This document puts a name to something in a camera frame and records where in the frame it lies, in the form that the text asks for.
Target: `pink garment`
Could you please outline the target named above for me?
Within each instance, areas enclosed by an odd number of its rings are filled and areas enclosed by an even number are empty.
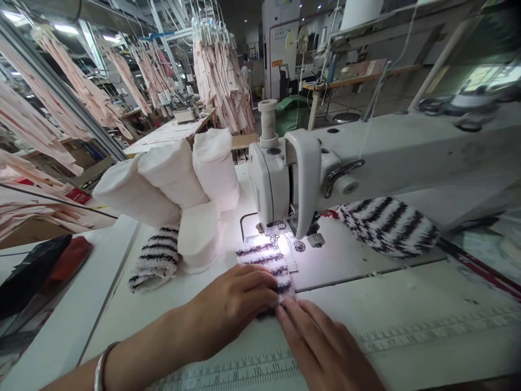
[[[130,94],[136,100],[137,105],[145,115],[149,115],[152,113],[152,109],[148,105],[145,98],[141,94],[141,91],[137,88],[134,83],[134,78],[132,77],[132,73],[130,72],[129,65],[127,61],[117,54],[113,49],[109,49],[106,51],[107,57],[114,64],[117,71],[119,72],[121,78],[125,82],[125,85],[129,89]]]
[[[161,110],[163,117],[167,117],[168,112],[163,108],[160,95],[164,95],[165,91],[170,91],[172,85],[157,61],[153,45],[140,41],[138,45],[130,47],[130,53],[141,70],[141,76],[145,80],[152,104],[156,109]]]
[[[67,136],[83,141],[93,138],[90,132],[78,121],[76,115],[65,108],[61,100],[47,88],[42,79],[32,74],[27,63],[2,38],[0,38],[0,52],[21,73],[34,95],[43,103]]]
[[[53,125],[1,80],[0,122],[36,150],[62,163],[75,175],[83,172],[83,168],[74,164],[76,160],[56,138]]]
[[[37,194],[49,195],[44,189],[36,186],[7,183],[12,187],[31,191]],[[74,203],[57,193],[52,197]],[[80,218],[87,212],[68,205],[36,197],[30,194],[16,192],[7,188],[0,188],[0,241],[6,238],[16,227],[33,216],[38,216],[71,232],[80,233],[92,228],[92,224],[82,223]]]
[[[250,88],[244,80],[237,53],[223,42],[203,45],[194,42],[194,71],[201,99],[212,104],[221,125],[233,134],[253,131]]]
[[[17,176],[27,178],[39,185],[49,194],[65,189],[65,185],[62,182],[40,171],[31,162],[0,149],[0,170],[6,168],[15,171]]]
[[[78,68],[68,56],[65,48],[56,37],[43,26],[34,28],[31,33],[36,42],[44,48],[61,67],[67,79],[69,79],[78,93],[78,97],[96,121],[98,121],[101,126],[107,128],[118,128],[123,136],[129,140],[133,140],[134,137],[119,119],[119,112],[117,112],[116,108],[110,103],[110,97],[84,75],[81,69]]]
[[[161,65],[163,66],[164,73],[168,77],[174,77],[174,71],[172,70],[172,67],[168,64],[167,59],[164,57],[164,54],[162,51],[157,51],[157,56],[159,57],[159,61]]]

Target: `ruler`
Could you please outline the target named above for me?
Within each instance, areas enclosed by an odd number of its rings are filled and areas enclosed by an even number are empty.
[[[376,362],[406,354],[408,349],[426,347],[440,340],[461,338],[488,331],[521,330],[521,308],[502,306],[357,334],[366,357]],[[295,357],[288,349],[235,358],[213,364],[189,365],[165,377],[151,390],[224,391],[249,389],[263,384],[277,387],[283,381],[301,378]]]

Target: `black and white striped fabric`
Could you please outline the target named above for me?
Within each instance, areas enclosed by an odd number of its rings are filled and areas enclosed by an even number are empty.
[[[136,267],[129,279],[132,292],[157,288],[171,279],[177,271],[180,255],[177,252],[178,226],[164,226],[141,250]]]
[[[427,217],[392,197],[340,205],[336,213],[358,240],[397,258],[427,253],[440,238]]]
[[[271,270],[271,274],[275,276],[278,282],[277,293],[278,300],[282,302],[284,296],[295,295],[291,277],[289,275],[288,266],[284,260],[282,252],[275,248],[272,243],[256,245],[252,247],[244,247],[235,251],[237,255],[237,263],[249,264],[256,263],[266,266]],[[263,312],[257,319],[262,320],[275,316],[275,309]]]

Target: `forearm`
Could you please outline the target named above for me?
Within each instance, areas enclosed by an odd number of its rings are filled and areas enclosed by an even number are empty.
[[[175,318],[179,308],[165,313],[140,332],[116,345],[104,369],[107,391],[143,390],[178,370],[185,362],[176,348]],[[45,391],[92,391],[99,356],[48,385]]]

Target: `striped sock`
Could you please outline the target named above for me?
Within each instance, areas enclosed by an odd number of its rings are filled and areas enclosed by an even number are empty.
[[[174,277],[180,260],[177,253],[178,235],[178,226],[164,226],[148,239],[129,279],[132,292],[157,288]]]

